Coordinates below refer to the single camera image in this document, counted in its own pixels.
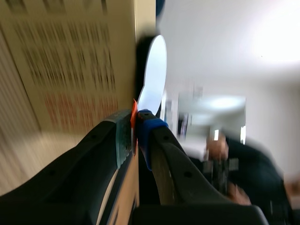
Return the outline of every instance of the cardboard box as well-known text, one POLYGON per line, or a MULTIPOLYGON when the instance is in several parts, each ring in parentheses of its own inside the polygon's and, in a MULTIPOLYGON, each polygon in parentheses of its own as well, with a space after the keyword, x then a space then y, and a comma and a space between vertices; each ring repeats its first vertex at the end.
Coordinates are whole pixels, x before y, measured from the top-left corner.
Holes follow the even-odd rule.
POLYGON ((6 0, 0 22, 42 130, 85 134, 131 108, 154 0, 6 0))

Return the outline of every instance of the white wall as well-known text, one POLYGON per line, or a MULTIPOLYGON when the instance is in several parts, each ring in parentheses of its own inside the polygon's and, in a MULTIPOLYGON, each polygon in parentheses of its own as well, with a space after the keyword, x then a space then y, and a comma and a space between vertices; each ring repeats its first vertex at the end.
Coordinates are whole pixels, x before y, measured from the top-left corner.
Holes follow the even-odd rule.
POLYGON ((203 96, 246 97, 246 127, 249 138, 262 143, 285 173, 300 171, 300 92, 297 89, 242 82, 174 80, 165 85, 172 99, 173 132, 177 129, 178 94, 203 87, 203 96))

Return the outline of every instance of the wooden surface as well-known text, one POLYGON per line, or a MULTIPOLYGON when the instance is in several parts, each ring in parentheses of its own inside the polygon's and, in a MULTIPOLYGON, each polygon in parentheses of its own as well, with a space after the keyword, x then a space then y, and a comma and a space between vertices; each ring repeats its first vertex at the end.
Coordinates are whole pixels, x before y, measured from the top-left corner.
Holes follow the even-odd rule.
POLYGON ((0 195, 29 180, 80 140, 80 136, 51 133, 8 140, 0 130, 0 195))

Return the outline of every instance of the black screw hole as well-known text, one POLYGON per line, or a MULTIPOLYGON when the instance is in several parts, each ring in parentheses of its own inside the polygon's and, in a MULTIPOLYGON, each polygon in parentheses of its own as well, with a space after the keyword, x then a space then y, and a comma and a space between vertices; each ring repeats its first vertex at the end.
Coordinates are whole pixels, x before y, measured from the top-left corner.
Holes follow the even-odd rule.
POLYGON ((191 172, 185 171, 185 172, 184 172, 184 176, 187 177, 187 178, 191 178, 193 175, 192 175, 191 172))
POLYGON ((56 171, 55 170, 51 170, 50 172, 49 172, 49 175, 50 176, 54 176, 56 174, 56 171))

